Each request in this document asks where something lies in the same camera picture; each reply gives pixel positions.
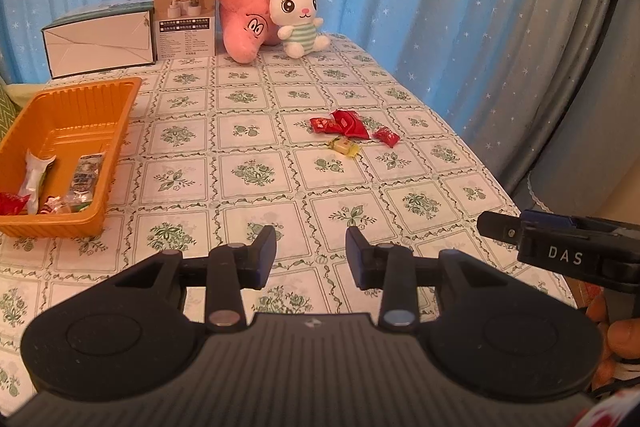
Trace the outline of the person's right hand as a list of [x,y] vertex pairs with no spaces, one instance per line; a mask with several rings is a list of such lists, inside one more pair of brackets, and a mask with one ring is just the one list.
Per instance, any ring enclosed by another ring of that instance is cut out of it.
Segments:
[[639,376],[639,364],[622,364],[623,360],[639,361],[639,320],[610,323],[608,308],[599,286],[585,283],[588,299],[587,317],[596,322],[603,337],[600,364],[593,376],[591,388],[596,390],[613,381],[630,381]]

